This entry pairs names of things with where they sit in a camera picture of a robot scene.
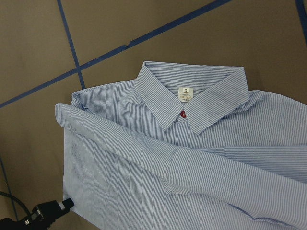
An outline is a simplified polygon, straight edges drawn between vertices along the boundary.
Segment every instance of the fabric fold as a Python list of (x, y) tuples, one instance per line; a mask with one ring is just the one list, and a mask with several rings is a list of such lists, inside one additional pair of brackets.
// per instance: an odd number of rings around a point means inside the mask
[(173, 194), (205, 194), (253, 217), (307, 229), (304, 183), (208, 151), (142, 136), (74, 106), (58, 103), (56, 119), (63, 128), (159, 176)]

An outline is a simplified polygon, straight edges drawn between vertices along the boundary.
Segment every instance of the button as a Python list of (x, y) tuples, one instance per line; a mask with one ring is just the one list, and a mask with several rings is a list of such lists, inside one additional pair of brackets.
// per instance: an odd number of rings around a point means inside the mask
[(181, 111), (180, 115), (183, 117), (183, 118), (186, 118), (186, 113), (184, 112), (184, 110)]

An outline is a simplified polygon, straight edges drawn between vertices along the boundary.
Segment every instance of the black cable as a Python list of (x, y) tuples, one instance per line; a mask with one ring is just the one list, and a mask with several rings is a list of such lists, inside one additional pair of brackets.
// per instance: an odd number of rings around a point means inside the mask
[(19, 204), (19, 205), (23, 208), (23, 210), (26, 212), (27, 216), (31, 216), (31, 213), (30, 213), (30, 211), (28, 210), (28, 208), (27, 208), (27, 207), (23, 204), (23, 202), (21, 202), (18, 198), (14, 197), (14, 196), (11, 195), (11, 194), (2, 192), (2, 191), (0, 191), (0, 195), (6, 196), (6, 197), (9, 197), (9, 198), (13, 199), (17, 204)]

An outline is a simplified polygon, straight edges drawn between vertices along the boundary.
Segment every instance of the clothing label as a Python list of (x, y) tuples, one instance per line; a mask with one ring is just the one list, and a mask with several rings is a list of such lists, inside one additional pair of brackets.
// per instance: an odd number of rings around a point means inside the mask
[(193, 88), (191, 87), (179, 87), (178, 99), (181, 102), (188, 102), (193, 98)]

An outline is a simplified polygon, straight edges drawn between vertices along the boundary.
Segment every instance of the brown floor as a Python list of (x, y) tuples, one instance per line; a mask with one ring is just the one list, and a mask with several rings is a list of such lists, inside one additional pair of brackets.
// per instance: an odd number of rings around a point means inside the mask
[[(211, 1), (62, 4), (82, 65)], [(0, 18), (0, 104), (75, 68), (57, 1), (3, 0)], [(295, 1), (232, 0), (83, 70), (85, 85), (134, 79), (144, 60), (243, 66), (249, 90), (307, 104), (307, 49)], [(12, 193), (30, 209), (62, 199), (63, 129), (54, 107), (69, 104), (80, 89), (74, 74), (0, 109), (0, 155)], [(6, 191), (2, 172), (0, 190)], [(14, 218), (9, 199), (0, 196), (0, 207), (0, 219)], [(97, 228), (71, 212), (50, 229)]]

